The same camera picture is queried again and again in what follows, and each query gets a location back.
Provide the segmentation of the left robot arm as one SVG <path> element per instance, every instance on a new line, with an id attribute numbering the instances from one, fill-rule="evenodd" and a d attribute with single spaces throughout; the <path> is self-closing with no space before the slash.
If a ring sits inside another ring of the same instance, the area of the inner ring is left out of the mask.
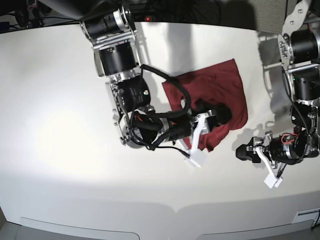
<path id="1" fill-rule="evenodd" d="M 264 163 L 264 183 L 277 188 L 286 166 L 320 154 L 320 2 L 299 0 L 285 18 L 277 37 L 284 90 L 291 103 L 293 132 L 274 137 L 254 136 L 235 155 L 242 161 Z"/>

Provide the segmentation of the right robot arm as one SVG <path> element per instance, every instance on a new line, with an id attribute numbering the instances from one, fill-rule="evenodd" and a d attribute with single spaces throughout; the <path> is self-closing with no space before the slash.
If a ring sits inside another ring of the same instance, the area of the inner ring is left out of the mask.
<path id="1" fill-rule="evenodd" d="M 106 78 L 121 143 L 154 151 L 165 149 L 167 142 L 189 138 L 190 149 L 181 153 L 191 165 L 199 167 L 205 160 L 199 149 L 200 137 L 228 123 L 231 110 L 222 103 L 212 105 L 203 100 L 192 108 L 190 94 L 176 78 L 142 63 L 137 29 L 127 1 L 46 0 L 44 4 L 79 21 L 91 44 L 97 74 Z M 155 111 L 143 77 L 145 71 L 164 78 L 182 94 L 181 109 Z"/>

